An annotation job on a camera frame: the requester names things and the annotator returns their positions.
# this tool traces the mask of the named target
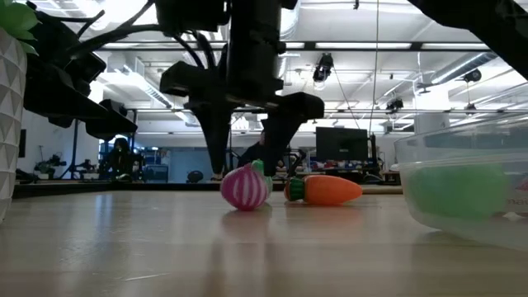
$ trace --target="clear plastic bowl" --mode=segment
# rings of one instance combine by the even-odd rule
[[[528,250],[528,115],[419,134],[395,147],[416,221]]]

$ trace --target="white planter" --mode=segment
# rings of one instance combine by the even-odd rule
[[[15,187],[26,68],[20,43],[0,28],[0,223]]]

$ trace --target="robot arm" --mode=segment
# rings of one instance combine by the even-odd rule
[[[324,103],[302,92],[277,96],[283,82],[275,77],[280,41],[281,8],[293,9],[296,0],[155,0],[158,23],[171,37],[186,31],[217,31],[231,20],[229,44],[219,67],[178,62],[163,75],[160,91],[189,97],[191,109],[204,132],[214,173],[225,160],[231,116],[236,107],[260,106],[268,112],[264,173],[276,174],[276,164],[297,129],[307,120],[324,116]],[[210,7],[205,12],[203,7]],[[208,56],[207,40],[198,40]]]

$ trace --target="black cable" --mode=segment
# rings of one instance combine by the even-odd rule
[[[211,48],[211,44],[207,38],[205,38],[203,34],[197,32],[196,30],[192,31],[192,35],[196,38],[198,48],[205,54],[205,58],[207,59],[207,68],[216,68],[215,54],[213,53],[213,48]]]
[[[128,21],[122,23],[117,27],[117,29],[125,28],[128,26],[132,26],[143,14],[146,13],[146,11],[154,4],[154,0],[148,0],[143,7],[141,7],[141,10],[139,10],[138,13],[134,14]]]
[[[93,17],[64,17],[64,16],[51,16],[51,17],[53,17],[57,21],[66,21],[66,22],[89,22],[93,19]]]
[[[161,27],[159,25],[136,25],[126,28],[115,29],[113,31],[101,34],[99,36],[93,37],[89,40],[85,40],[78,45],[72,46],[66,50],[66,55],[71,59],[75,59],[79,56],[90,53],[94,50],[100,49],[103,45],[115,42],[125,38],[126,36],[144,32],[144,31],[160,31]]]
[[[105,15],[105,11],[104,10],[101,10],[99,13],[97,13],[96,16],[92,17],[90,21],[88,21],[86,24],[84,24],[84,26],[81,27],[81,30],[79,30],[79,32],[77,32],[77,37],[80,38],[84,32],[86,32],[86,30],[88,30],[88,28],[93,25],[93,23],[95,23],[97,20],[99,20],[100,18],[102,18],[102,16]]]
[[[172,38],[174,38],[183,48],[189,52],[191,57],[195,60],[196,66],[205,69],[204,64],[201,62],[200,57],[198,57],[198,54],[187,44],[179,35],[174,35]]]

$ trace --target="green object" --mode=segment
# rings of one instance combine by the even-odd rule
[[[304,199],[304,180],[296,177],[290,179],[288,197],[290,198],[290,201]]]
[[[29,30],[38,23],[40,22],[35,12],[27,5],[12,0],[0,0],[0,28],[18,39],[27,54],[37,54],[35,49],[23,40],[35,40]]]
[[[268,196],[271,195],[271,193],[273,192],[273,180],[271,179],[271,177],[264,176],[264,162],[261,160],[255,160],[251,163],[251,166],[253,170],[256,170],[262,174],[267,184],[267,190],[268,190],[267,195]]]
[[[418,168],[405,184],[411,207],[459,219],[487,219],[502,211],[509,186],[501,164]]]

